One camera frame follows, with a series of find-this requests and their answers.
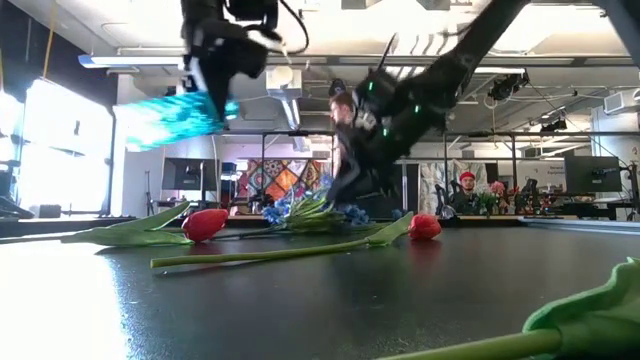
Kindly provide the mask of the black metal rack frame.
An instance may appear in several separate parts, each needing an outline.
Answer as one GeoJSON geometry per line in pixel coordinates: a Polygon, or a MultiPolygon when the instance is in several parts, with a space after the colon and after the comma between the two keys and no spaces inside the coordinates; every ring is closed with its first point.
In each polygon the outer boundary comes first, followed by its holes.
{"type": "Polygon", "coordinates": [[[464,142],[485,142],[494,145],[502,144],[504,150],[509,154],[503,157],[488,157],[486,160],[488,162],[509,161],[511,163],[512,186],[514,188],[522,188],[523,184],[519,182],[518,164],[524,160],[520,155],[524,149],[517,146],[520,140],[524,141],[528,147],[543,148],[564,140],[576,142],[578,139],[583,138],[590,142],[591,147],[600,147],[603,151],[607,152],[609,156],[614,157],[616,154],[602,142],[606,137],[632,137],[640,141],[640,131],[445,131],[442,133],[427,134],[421,138],[408,139],[404,145],[386,132],[381,132],[371,142],[371,146],[378,148],[382,152],[381,162],[384,164],[393,161],[443,161],[444,164],[447,164],[454,160],[454,158],[449,155],[450,147],[455,147],[464,142]]]}

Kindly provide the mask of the colourful patchwork tapestry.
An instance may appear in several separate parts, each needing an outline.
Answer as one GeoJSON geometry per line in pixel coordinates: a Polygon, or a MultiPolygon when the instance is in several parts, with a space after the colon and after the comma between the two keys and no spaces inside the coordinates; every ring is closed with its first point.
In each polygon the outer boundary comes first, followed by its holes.
{"type": "Polygon", "coordinates": [[[312,158],[250,158],[247,160],[247,199],[252,213],[281,198],[297,198],[330,182],[332,163],[312,158]]]}

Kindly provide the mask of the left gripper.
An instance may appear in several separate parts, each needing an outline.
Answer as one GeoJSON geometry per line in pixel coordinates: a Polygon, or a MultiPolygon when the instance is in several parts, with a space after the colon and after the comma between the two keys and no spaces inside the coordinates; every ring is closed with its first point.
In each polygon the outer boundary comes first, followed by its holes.
{"type": "Polygon", "coordinates": [[[185,70],[197,86],[207,87],[216,116],[224,119],[231,80],[237,73],[257,78],[266,67],[267,48],[226,20],[185,21],[182,36],[185,70]]]}

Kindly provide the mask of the white ceiling vent unit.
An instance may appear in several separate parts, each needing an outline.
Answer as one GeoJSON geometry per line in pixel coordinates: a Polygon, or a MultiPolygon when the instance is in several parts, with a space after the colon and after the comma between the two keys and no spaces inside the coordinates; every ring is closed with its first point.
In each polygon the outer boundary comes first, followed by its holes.
{"type": "Polygon", "coordinates": [[[276,66],[266,72],[267,94],[282,104],[290,131],[300,131],[298,100],[303,96],[302,71],[290,66],[276,66]]]}

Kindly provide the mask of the blue textured glass vase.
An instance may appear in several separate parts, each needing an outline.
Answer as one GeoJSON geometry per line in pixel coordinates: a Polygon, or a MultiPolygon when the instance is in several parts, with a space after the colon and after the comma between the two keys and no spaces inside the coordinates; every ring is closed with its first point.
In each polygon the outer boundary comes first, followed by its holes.
{"type": "Polygon", "coordinates": [[[187,92],[114,107],[116,119],[125,127],[126,148],[132,152],[217,134],[239,113],[238,102],[229,99],[219,116],[207,92],[187,92]]]}

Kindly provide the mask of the green leaf foreground stem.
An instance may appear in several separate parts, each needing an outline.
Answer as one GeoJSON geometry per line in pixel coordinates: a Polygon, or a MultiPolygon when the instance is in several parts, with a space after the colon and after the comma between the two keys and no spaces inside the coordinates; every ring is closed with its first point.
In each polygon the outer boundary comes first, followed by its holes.
{"type": "Polygon", "coordinates": [[[606,283],[552,301],[520,333],[380,360],[519,360],[614,355],[640,347],[640,259],[616,265],[606,283]]]}

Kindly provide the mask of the white floral cloth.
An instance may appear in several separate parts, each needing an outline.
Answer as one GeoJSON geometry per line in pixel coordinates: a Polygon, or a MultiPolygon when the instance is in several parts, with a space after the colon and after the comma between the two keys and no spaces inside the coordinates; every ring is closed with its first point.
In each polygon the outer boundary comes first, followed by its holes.
{"type": "Polygon", "coordinates": [[[452,181],[459,183],[459,176],[464,172],[471,172],[475,176],[474,193],[489,191],[488,172],[485,163],[463,162],[453,160],[444,164],[443,161],[428,161],[419,164],[418,172],[418,210],[422,213],[435,214],[438,205],[436,186],[447,190],[451,197],[454,193],[452,181]]]}

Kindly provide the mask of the person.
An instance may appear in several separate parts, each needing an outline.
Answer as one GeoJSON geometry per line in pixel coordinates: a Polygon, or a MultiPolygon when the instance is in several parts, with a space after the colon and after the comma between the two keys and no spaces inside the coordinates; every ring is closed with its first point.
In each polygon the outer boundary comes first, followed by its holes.
{"type": "Polygon", "coordinates": [[[479,215],[481,201],[474,192],[476,178],[472,172],[464,172],[459,176],[460,189],[451,197],[451,206],[459,215],[479,215]]]}
{"type": "Polygon", "coordinates": [[[329,106],[331,112],[330,117],[334,123],[338,141],[334,164],[334,173],[337,173],[342,156],[345,154],[341,132],[351,127],[365,129],[368,127],[368,123],[360,115],[355,114],[353,97],[349,92],[341,92],[333,96],[329,101],[329,106]]]}

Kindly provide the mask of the horizontal frame bar with light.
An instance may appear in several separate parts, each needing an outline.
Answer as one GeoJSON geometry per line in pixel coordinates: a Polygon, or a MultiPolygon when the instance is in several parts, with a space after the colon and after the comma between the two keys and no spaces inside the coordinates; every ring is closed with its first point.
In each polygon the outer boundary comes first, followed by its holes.
{"type": "MultiPolygon", "coordinates": [[[[400,56],[386,58],[388,66],[426,67],[437,59],[436,56],[400,56]]],[[[267,64],[271,65],[318,65],[318,66],[374,66],[380,58],[373,55],[318,55],[271,56],[267,64]]],[[[79,55],[78,62],[85,68],[118,67],[182,67],[182,56],[92,56],[79,55]]],[[[489,56],[480,63],[482,67],[635,67],[631,57],[614,55],[553,55],[553,56],[489,56]]]]}

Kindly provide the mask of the red artificial tulip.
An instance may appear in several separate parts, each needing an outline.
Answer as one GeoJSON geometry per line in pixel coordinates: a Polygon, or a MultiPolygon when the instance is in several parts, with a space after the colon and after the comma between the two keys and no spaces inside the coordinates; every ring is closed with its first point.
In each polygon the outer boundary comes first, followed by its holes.
{"type": "Polygon", "coordinates": [[[311,255],[322,255],[347,252],[358,248],[378,248],[390,246],[398,237],[408,234],[413,240],[432,240],[442,231],[439,220],[434,215],[408,213],[399,220],[383,227],[372,235],[350,242],[332,245],[276,250],[254,253],[234,253],[219,255],[188,255],[150,260],[150,267],[161,268],[180,265],[221,264],[228,262],[262,261],[296,258],[311,255]]]}
{"type": "Polygon", "coordinates": [[[182,202],[155,215],[72,233],[0,238],[0,245],[46,240],[59,240],[66,244],[91,243],[105,247],[191,245],[211,239],[224,227],[229,217],[226,209],[205,209],[187,216],[180,228],[167,228],[171,221],[185,213],[189,207],[189,202],[182,202]]]}

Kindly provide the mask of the black computer monitor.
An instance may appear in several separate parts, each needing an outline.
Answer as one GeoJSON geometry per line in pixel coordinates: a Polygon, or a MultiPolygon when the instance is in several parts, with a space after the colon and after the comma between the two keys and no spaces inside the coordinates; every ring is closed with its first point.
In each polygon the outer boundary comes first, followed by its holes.
{"type": "Polygon", "coordinates": [[[569,156],[564,159],[569,193],[620,192],[622,181],[617,157],[569,156]]]}
{"type": "Polygon", "coordinates": [[[217,163],[213,159],[165,158],[162,189],[195,191],[217,189],[217,163]]]}

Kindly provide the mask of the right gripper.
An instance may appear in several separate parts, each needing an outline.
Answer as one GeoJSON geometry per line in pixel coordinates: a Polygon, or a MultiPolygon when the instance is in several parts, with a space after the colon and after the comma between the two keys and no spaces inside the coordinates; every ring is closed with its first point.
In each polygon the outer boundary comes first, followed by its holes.
{"type": "Polygon", "coordinates": [[[333,203],[351,203],[374,197],[395,198],[398,188],[393,183],[392,163],[382,163],[382,152],[371,146],[380,133],[377,128],[337,128],[340,161],[326,198],[333,203]]]}

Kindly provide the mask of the bright window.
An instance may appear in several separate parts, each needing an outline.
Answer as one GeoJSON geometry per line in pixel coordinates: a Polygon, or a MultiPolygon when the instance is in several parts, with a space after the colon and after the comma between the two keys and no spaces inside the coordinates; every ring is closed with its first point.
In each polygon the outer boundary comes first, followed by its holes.
{"type": "Polygon", "coordinates": [[[98,214],[111,173],[113,116],[107,107],[45,79],[25,99],[0,91],[0,174],[16,205],[98,214]]]}

